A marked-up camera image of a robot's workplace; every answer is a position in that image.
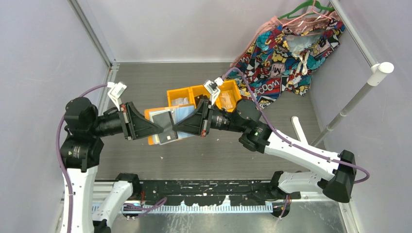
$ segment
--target scratched black panel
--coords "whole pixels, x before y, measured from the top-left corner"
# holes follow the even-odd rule
[[[150,180],[142,181],[144,200],[153,205],[167,197],[166,205],[192,206],[198,204],[221,205],[226,195],[232,206],[264,205],[265,200],[275,200],[271,195],[268,182],[260,180]]]

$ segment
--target white wall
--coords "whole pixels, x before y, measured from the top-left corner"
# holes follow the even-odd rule
[[[380,62],[395,71],[346,117],[326,139],[332,150],[351,150],[371,173],[355,185],[353,199],[367,233],[411,232],[412,80],[411,1],[342,0],[342,6]],[[311,94],[325,126],[371,75],[349,33],[314,74]]]
[[[66,0],[0,1],[0,34],[0,232],[52,232],[63,194],[57,124],[107,67]]]
[[[260,25],[303,2],[86,1],[118,62],[231,62],[243,52]]]

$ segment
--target green hanger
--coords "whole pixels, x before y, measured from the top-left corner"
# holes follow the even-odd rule
[[[285,15],[282,15],[281,17],[279,17],[279,19],[284,18],[284,17],[287,17],[287,18],[296,18],[296,17],[301,16],[301,15],[298,15],[298,16],[291,16],[291,15],[294,14],[294,13],[296,13],[298,10],[300,10],[300,9],[302,9],[302,8],[304,8],[304,7],[310,7],[310,6],[312,6],[313,1],[314,1],[314,0],[308,0],[308,1],[306,1],[306,2],[304,2],[304,3],[302,3],[302,4],[300,4],[300,5],[298,5],[293,11],[291,11],[291,12],[285,14]],[[333,9],[333,8],[329,8],[329,7],[322,6],[322,5],[320,4],[320,2],[318,2],[318,1],[315,2],[315,7],[318,8],[318,9],[320,10],[320,12],[321,12],[322,10],[326,10],[326,11],[334,11],[334,10],[335,10],[335,9]]]

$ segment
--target pink hanger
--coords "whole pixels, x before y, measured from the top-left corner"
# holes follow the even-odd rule
[[[283,26],[286,26],[286,25],[288,25],[288,24],[291,24],[291,23],[293,23],[293,22],[297,21],[298,19],[300,19],[300,18],[304,17],[305,15],[309,14],[310,12],[314,12],[315,14],[318,14],[318,15],[323,16],[323,17],[325,17],[325,18],[332,19],[332,18],[331,18],[331,17],[329,17],[329,16],[322,15],[322,14],[320,14],[320,13],[316,12],[316,11],[315,11],[315,3],[316,3],[316,0],[313,0],[312,8],[311,8],[311,10],[310,10],[310,11],[308,11],[308,12],[304,13],[303,15],[301,15],[301,16],[299,16],[299,17],[295,18],[295,19],[294,19],[294,20],[292,20],[292,21],[289,21],[289,22],[287,22],[287,23],[283,24]]]

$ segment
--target drawstring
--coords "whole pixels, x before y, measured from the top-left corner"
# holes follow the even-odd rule
[[[308,66],[306,65],[308,63],[308,58],[309,58],[309,51],[306,52],[305,58],[302,57],[302,55],[299,55],[299,64],[297,64],[297,69],[295,73],[298,73],[300,71],[300,68],[302,67],[302,75],[306,75],[308,73]]]

